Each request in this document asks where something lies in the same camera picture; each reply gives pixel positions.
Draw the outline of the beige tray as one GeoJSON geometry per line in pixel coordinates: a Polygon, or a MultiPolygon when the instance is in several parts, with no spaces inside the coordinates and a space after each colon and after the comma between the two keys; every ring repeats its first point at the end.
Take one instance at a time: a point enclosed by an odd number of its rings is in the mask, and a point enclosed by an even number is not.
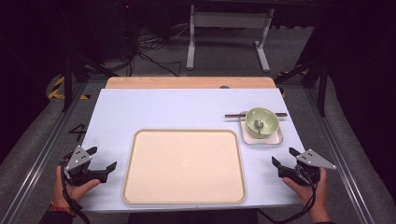
{"type": "Polygon", "coordinates": [[[247,195],[230,130],[140,130],[122,198],[130,204],[241,203],[247,195]]]}

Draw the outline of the white square plate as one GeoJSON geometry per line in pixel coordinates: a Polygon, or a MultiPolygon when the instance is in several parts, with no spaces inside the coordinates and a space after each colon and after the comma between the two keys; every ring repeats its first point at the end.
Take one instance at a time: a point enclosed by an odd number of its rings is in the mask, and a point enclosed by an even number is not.
{"type": "Polygon", "coordinates": [[[281,128],[270,135],[265,136],[264,138],[255,138],[248,132],[248,126],[244,120],[240,120],[240,126],[242,131],[243,140],[245,143],[249,145],[278,145],[283,141],[283,133],[281,128]]]}

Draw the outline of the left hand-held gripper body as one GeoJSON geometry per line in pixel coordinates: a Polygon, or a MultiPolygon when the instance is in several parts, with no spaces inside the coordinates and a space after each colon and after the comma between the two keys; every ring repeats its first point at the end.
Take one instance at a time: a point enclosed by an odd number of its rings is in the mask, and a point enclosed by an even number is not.
{"type": "Polygon", "coordinates": [[[106,170],[93,171],[89,169],[92,155],[89,155],[86,150],[81,146],[77,146],[70,153],[70,157],[67,158],[64,174],[66,182],[72,186],[82,186],[94,179],[98,179],[101,183],[106,183],[103,180],[106,170]]]}

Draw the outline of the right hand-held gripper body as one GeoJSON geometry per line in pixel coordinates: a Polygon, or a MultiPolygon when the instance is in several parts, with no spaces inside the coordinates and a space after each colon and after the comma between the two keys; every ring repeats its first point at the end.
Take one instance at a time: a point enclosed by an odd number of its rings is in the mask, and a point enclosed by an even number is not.
{"type": "Polygon", "coordinates": [[[296,165],[293,168],[284,166],[284,169],[278,171],[280,178],[287,177],[300,186],[310,186],[318,183],[320,180],[319,168],[335,170],[336,166],[321,157],[312,149],[301,153],[296,159],[296,165]]]}

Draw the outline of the black metal stand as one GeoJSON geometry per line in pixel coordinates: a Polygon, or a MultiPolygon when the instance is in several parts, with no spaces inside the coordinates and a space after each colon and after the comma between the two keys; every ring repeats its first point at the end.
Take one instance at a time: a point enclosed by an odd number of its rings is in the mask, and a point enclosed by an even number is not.
{"type": "Polygon", "coordinates": [[[292,77],[306,71],[306,75],[301,80],[301,85],[306,89],[312,89],[318,82],[318,111],[322,117],[325,116],[325,95],[327,89],[328,71],[323,61],[315,60],[306,64],[298,65],[289,72],[281,72],[275,79],[275,84],[280,84],[292,77]]]}

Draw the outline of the white table mat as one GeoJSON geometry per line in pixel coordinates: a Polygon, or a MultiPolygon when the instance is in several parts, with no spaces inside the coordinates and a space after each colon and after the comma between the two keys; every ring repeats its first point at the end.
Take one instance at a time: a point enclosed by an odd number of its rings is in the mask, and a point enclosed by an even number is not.
{"type": "Polygon", "coordinates": [[[280,121],[283,141],[278,145],[244,142],[239,120],[225,118],[254,107],[287,112],[278,89],[103,89],[93,110],[83,147],[97,147],[92,168],[114,161],[116,170],[105,184],[82,201],[92,212],[154,212],[276,207],[297,204],[296,194],[285,186],[272,164],[273,157],[286,166],[295,159],[289,148],[304,147],[290,116],[280,121]],[[124,178],[135,134],[140,130],[230,130],[237,136],[247,195],[241,203],[130,204],[122,198],[124,178]]]}

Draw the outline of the black tripod stand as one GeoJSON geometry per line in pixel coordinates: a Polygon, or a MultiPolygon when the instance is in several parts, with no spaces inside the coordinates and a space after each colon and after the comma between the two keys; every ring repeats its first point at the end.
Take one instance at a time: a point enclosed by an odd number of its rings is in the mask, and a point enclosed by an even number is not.
{"type": "Polygon", "coordinates": [[[99,63],[95,63],[92,60],[82,56],[78,53],[67,53],[64,56],[64,108],[63,112],[66,112],[73,102],[73,84],[72,76],[75,76],[78,82],[86,82],[89,79],[89,75],[84,65],[87,64],[90,67],[96,69],[100,73],[107,77],[116,77],[117,74],[104,68],[99,63]]]}

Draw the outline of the black equipment rack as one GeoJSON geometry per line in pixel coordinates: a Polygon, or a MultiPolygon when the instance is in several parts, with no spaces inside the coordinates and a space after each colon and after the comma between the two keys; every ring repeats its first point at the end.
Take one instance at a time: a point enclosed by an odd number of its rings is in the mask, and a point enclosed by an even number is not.
{"type": "Polygon", "coordinates": [[[120,0],[118,2],[118,9],[121,29],[124,33],[127,44],[127,57],[132,60],[136,53],[134,10],[128,0],[120,0]]]}

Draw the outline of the green bowl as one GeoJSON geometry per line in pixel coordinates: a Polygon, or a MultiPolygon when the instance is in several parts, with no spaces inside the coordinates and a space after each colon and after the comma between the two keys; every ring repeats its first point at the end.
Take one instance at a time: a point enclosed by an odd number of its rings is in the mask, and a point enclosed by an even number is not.
{"type": "MultiPolygon", "coordinates": [[[[271,110],[267,109],[267,108],[262,108],[262,107],[255,107],[250,109],[247,112],[248,115],[264,115],[264,114],[275,114],[274,112],[272,112],[271,110]]],[[[248,116],[245,117],[245,122],[247,125],[247,130],[248,132],[254,136],[255,138],[259,138],[258,137],[258,130],[254,125],[254,121],[257,118],[249,118],[248,116]]],[[[278,118],[269,118],[269,119],[260,119],[263,122],[263,128],[262,128],[262,135],[263,138],[267,135],[273,134],[275,133],[278,128],[279,128],[279,119],[278,118]]]]}

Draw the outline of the white metal stand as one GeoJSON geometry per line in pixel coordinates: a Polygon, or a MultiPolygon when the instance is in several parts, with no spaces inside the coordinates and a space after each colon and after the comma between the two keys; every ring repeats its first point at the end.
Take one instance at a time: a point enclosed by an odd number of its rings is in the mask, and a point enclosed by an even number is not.
{"type": "Polygon", "coordinates": [[[237,13],[237,12],[203,12],[197,11],[191,6],[190,13],[190,40],[187,54],[186,68],[194,68],[195,57],[195,29],[205,28],[239,28],[261,29],[260,40],[254,42],[255,49],[262,67],[262,71],[268,73],[270,66],[267,61],[263,46],[268,35],[275,10],[270,8],[264,13],[237,13]]]}

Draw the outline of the brown chopstick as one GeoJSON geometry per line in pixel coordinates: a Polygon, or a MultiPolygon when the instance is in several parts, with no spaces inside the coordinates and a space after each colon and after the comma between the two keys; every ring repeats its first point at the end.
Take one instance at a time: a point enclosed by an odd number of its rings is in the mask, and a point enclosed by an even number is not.
{"type": "Polygon", "coordinates": [[[248,114],[227,114],[225,118],[242,118],[248,116],[249,118],[260,118],[260,119],[269,119],[269,118],[278,118],[278,117],[287,117],[287,113],[275,113],[275,114],[264,114],[264,115],[248,115],[248,114]]]}
{"type": "MultiPolygon", "coordinates": [[[[241,118],[245,117],[247,113],[239,113],[239,114],[226,114],[224,115],[225,118],[241,118]]],[[[287,117],[287,113],[275,113],[277,117],[287,117]]]]}

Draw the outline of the wooden table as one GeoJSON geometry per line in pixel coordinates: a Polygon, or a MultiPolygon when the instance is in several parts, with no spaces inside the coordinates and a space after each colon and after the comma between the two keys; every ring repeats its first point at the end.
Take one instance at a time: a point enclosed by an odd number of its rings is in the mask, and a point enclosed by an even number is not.
{"type": "Polygon", "coordinates": [[[111,77],[107,89],[272,89],[270,77],[111,77]]]}

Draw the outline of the aluminium rail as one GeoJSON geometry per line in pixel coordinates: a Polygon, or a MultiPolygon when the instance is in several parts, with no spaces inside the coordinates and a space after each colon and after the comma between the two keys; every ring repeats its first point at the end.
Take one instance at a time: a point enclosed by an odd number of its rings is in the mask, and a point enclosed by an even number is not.
{"type": "Polygon", "coordinates": [[[307,100],[314,110],[315,116],[318,123],[325,134],[325,137],[330,145],[330,152],[332,154],[333,161],[337,166],[339,175],[341,176],[342,182],[346,188],[347,195],[353,204],[353,207],[358,215],[361,224],[374,224],[374,220],[371,212],[369,211],[366,202],[364,201],[361,191],[353,177],[350,169],[347,166],[347,162],[341,152],[341,149],[336,142],[335,136],[332,133],[332,129],[329,122],[323,117],[317,106],[317,97],[315,92],[308,89],[304,91],[307,100]]]}
{"type": "Polygon", "coordinates": [[[80,145],[102,83],[78,84],[63,110],[51,99],[0,164],[0,224],[37,224],[50,204],[59,160],[80,145]]]}

